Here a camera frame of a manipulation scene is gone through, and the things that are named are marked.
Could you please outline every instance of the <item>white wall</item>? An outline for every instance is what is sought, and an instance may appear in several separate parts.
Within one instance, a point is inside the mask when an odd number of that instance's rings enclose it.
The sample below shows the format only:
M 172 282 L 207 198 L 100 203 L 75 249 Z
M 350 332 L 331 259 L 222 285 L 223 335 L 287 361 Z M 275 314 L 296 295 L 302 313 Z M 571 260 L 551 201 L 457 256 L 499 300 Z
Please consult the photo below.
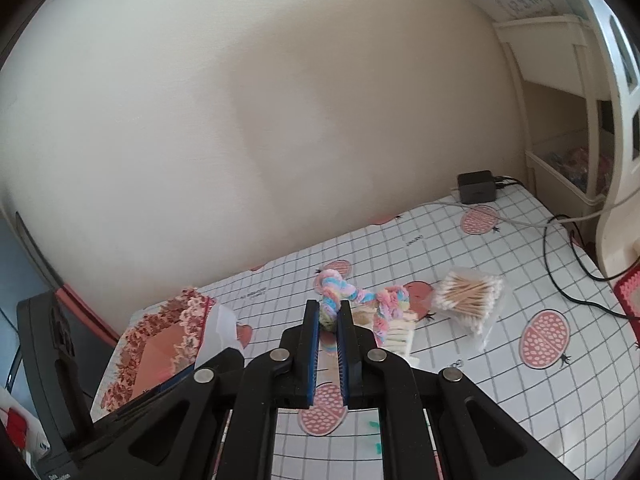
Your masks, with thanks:
M 49 0 L 0 72 L 2 208 L 116 330 L 522 150 L 465 0 Z

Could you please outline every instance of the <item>metal rivet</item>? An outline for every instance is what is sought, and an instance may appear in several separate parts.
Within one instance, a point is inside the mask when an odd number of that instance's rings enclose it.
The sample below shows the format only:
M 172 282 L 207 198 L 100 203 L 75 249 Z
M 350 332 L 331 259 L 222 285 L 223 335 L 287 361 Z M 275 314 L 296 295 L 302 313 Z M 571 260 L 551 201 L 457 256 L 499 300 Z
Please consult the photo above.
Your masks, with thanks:
M 271 350 L 271 353 L 269 354 L 271 359 L 273 359 L 274 361 L 286 361 L 287 359 L 289 359 L 289 355 L 289 350 L 287 350 L 286 348 L 276 348 L 274 350 Z
M 196 370 L 193 378 L 197 383 L 205 384 L 210 383 L 214 375 L 215 373 L 213 373 L 213 370 L 211 370 L 210 368 L 200 368 L 199 370 Z
M 457 383 L 462 379 L 462 372 L 458 368 L 445 368 L 442 376 L 450 383 Z
M 373 348 L 367 352 L 367 357 L 379 363 L 386 359 L 386 352 L 382 348 Z

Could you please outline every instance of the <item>black power adapter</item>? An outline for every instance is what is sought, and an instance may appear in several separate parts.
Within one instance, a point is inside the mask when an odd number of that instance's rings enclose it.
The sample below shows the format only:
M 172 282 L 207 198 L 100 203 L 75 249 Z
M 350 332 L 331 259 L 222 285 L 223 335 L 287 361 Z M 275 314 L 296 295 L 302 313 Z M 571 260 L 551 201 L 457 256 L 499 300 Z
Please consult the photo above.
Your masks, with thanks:
M 463 204 L 479 204 L 495 200 L 495 180 L 491 171 L 473 171 L 458 175 L 458 192 Z

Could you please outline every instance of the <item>multicolored chenille yarn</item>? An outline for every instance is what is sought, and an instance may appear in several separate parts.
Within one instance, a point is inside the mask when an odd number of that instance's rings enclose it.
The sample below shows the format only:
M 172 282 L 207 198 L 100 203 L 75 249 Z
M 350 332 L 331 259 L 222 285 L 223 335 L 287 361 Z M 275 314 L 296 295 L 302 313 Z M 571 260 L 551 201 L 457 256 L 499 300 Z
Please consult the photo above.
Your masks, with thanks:
M 374 307 L 376 315 L 372 330 L 379 344 L 386 339 L 389 322 L 401 319 L 409 310 L 409 293 L 404 286 L 386 286 L 380 292 L 373 293 L 351 285 L 342 278 L 340 272 L 333 269 L 320 272 L 314 280 L 314 288 L 322 295 L 320 325 L 331 332 L 335 332 L 335 320 L 342 300 Z

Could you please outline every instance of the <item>white cable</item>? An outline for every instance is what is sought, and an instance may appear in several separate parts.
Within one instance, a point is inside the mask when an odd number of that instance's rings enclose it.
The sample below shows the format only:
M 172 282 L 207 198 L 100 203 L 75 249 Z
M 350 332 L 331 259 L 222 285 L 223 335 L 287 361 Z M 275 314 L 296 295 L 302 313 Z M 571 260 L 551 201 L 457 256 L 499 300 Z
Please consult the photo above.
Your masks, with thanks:
M 617 208 L 618 206 L 623 205 L 624 203 L 628 202 L 629 200 L 631 200 L 635 195 L 637 195 L 640 192 L 640 187 L 638 189 L 636 189 L 633 193 L 631 193 L 629 196 L 627 196 L 624 200 L 621 200 L 620 202 L 615 203 L 614 205 L 611 205 L 609 207 L 605 207 L 603 209 L 601 209 L 600 211 L 596 211 L 595 213 L 591 213 L 589 215 L 585 215 L 585 216 L 578 216 L 577 218 L 565 218 L 562 220 L 554 220 L 553 222 L 551 222 L 550 224 L 548 223 L 543 223 L 543 224 L 530 224 L 528 222 L 520 222 L 519 220 L 512 220 L 510 218 L 505 218 L 503 216 L 500 215 L 492 215 L 495 216 L 495 218 L 497 218 L 498 220 L 502 221 L 502 222 L 507 222 L 509 224 L 513 224 L 513 225 L 521 225 L 524 227 L 534 227 L 536 229 L 544 229 L 545 227 L 548 227 L 551 224 L 554 223 L 558 223 L 558 224 L 568 224 L 571 222 L 582 222 L 584 220 L 591 220 L 592 218 L 596 218 L 600 215 L 603 215 L 604 213 L 608 213 L 609 211 L 613 211 L 615 208 Z M 432 202 L 425 202 L 424 204 L 420 204 L 418 207 L 423 206 L 423 205 L 445 205 L 445 206 L 456 206 L 456 207 L 462 207 L 465 209 L 473 209 L 478 207 L 481 204 L 474 204 L 474 205 L 470 205 L 470 204 L 461 204 L 460 202 L 444 202 L 443 200 L 433 200 Z

